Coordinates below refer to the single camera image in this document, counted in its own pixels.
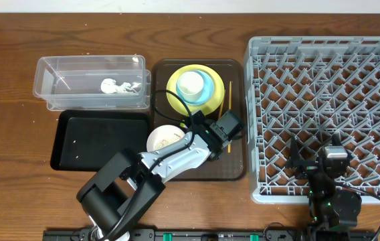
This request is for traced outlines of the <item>white rice bowl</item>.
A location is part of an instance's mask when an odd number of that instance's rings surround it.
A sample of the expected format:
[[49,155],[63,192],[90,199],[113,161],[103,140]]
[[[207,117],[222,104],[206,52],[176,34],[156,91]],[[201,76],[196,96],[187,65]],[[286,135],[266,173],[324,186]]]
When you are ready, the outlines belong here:
[[152,131],[147,139],[146,148],[148,152],[162,149],[176,143],[185,136],[185,133],[176,126],[162,125]]

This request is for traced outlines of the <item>green yellow snack wrapper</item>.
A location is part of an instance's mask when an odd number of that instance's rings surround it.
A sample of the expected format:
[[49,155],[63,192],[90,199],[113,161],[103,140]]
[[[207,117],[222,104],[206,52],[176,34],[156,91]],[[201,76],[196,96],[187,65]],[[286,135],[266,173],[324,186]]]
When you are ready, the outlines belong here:
[[180,126],[181,128],[184,128],[184,129],[187,129],[187,128],[188,128],[188,126],[187,126],[185,123],[180,123],[179,126]]

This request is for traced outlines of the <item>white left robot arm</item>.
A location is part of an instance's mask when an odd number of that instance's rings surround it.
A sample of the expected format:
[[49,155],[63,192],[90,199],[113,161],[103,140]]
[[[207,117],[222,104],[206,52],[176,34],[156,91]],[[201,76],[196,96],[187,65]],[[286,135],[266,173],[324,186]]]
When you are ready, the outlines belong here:
[[76,198],[99,232],[96,240],[123,237],[182,172],[216,160],[243,129],[232,111],[209,120],[198,110],[185,119],[189,131],[162,149],[118,152],[78,192]]

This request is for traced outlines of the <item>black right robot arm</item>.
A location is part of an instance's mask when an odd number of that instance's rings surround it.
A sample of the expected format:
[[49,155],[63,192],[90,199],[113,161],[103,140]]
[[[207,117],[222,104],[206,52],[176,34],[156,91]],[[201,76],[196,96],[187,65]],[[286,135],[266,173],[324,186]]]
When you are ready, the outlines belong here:
[[337,189],[335,181],[347,172],[351,159],[351,153],[336,135],[313,160],[303,159],[296,138],[291,138],[286,167],[293,170],[296,179],[307,180],[310,215],[314,218],[301,233],[301,240],[351,239],[350,229],[357,225],[361,211],[361,196],[347,189]]

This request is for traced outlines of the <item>grey dishwasher rack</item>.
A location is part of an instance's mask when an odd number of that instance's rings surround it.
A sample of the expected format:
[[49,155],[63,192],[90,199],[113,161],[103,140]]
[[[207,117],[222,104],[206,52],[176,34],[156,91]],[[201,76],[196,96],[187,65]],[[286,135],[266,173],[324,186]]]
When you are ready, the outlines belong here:
[[338,182],[380,197],[380,37],[253,37],[244,55],[250,197],[304,204],[308,183],[285,162],[294,137],[305,159],[332,136],[351,152]]

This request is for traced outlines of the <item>black waste tray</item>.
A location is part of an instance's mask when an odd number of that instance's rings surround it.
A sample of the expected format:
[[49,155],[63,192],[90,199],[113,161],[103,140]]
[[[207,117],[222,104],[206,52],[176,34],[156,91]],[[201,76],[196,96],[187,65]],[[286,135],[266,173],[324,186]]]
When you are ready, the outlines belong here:
[[142,112],[65,110],[58,119],[50,166],[98,171],[119,151],[145,151],[149,129],[149,116]]

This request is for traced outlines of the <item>dark brown tray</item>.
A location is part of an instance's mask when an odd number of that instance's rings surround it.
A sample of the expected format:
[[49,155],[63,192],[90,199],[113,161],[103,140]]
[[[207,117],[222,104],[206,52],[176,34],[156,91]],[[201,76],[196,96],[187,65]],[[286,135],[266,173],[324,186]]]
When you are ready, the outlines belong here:
[[[225,98],[223,113],[228,110],[229,82],[232,81],[231,110],[246,122],[246,108],[244,106],[244,74],[242,66],[233,59],[164,59],[153,66],[153,90],[165,89],[171,75],[179,68],[189,64],[201,64],[215,70],[223,80]],[[219,108],[207,115],[208,119],[218,119]],[[246,154],[246,140],[244,138],[231,143],[231,153],[227,148],[218,160],[206,161],[196,169],[190,169],[173,178],[173,181],[237,181],[245,174],[248,166]]]

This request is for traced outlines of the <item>left wooden chopstick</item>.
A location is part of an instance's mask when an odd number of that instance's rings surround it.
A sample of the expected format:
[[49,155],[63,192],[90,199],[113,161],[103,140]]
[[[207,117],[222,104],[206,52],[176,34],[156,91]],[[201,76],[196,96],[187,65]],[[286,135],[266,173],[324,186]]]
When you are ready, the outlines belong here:
[[222,113],[223,113],[223,106],[224,106],[224,100],[221,102],[220,107],[219,107],[218,119],[220,119],[221,116],[222,116]]

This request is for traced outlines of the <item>wooden chopstick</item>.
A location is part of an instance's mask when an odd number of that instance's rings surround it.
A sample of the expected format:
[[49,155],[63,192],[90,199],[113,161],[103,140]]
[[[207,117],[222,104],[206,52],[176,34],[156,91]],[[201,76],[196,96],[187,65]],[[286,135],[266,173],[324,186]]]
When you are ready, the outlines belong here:
[[[228,110],[231,110],[232,106],[232,81],[229,82],[229,96],[228,96]],[[231,153],[231,145],[227,146],[227,152]]]
[[218,119],[220,119],[221,116],[222,116],[222,113],[223,113],[223,106],[224,106],[224,100],[221,102],[220,107],[219,107]]

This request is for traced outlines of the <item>light blue bowl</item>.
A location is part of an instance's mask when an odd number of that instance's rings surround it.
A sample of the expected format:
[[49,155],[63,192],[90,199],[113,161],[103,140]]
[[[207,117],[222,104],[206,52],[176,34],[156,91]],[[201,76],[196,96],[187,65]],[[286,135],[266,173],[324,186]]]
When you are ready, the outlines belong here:
[[194,70],[193,72],[197,72],[198,74],[200,74],[204,80],[204,87],[203,87],[203,92],[201,94],[201,97],[196,102],[187,102],[184,100],[184,98],[181,96],[178,90],[177,90],[177,94],[187,104],[203,104],[207,100],[209,100],[211,98],[211,95],[213,94],[213,82],[212,82],[212,79],[206,73],[203,73],[202,71],[199,71],[199,70]]

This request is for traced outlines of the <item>right wooden chopstick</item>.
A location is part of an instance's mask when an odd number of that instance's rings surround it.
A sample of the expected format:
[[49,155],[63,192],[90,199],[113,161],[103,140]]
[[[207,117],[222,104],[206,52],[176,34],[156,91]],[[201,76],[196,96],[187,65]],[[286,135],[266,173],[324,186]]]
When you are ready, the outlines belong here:
[[[229,96],[228,96],[228,110],[231,110],[232,106],[232,81],[229,82]],[[227,152],[231,153],[231,145],[227,146]]]

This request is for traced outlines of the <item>white cup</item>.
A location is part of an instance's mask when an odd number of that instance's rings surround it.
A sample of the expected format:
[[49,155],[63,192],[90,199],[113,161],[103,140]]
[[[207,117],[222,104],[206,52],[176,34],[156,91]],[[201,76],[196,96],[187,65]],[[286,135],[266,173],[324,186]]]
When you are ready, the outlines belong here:
[[177,90],[187,102],[196,102],[203,92],[204,80],[197,72],[185,72],[177,80]]

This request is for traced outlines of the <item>clear plastic bin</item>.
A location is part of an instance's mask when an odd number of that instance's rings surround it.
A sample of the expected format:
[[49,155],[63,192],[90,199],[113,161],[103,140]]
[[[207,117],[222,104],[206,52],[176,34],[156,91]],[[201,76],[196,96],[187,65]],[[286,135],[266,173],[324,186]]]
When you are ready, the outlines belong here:
[[[106,78],[140,82],[132,94],[105,94],[100,85]],[[150,105],[151,73],[141,55],[50,56],[37,63],[33,95],[46,101],[51,111],[145,110]]]

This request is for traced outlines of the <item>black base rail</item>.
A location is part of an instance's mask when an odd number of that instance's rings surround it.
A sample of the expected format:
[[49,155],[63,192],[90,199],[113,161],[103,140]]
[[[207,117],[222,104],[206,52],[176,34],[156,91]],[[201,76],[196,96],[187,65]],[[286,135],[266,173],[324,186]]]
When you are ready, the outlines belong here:
[[[95,240],[98,233],[89,228],[79,230],[45,230],[43,241],[85,241]],[[233,231],[172,231],[138,229],[131,230],[121,240],[128,241],[287,241],[308,240],[300,232],[291,230],[266,230],[261,232],[233,232]]]

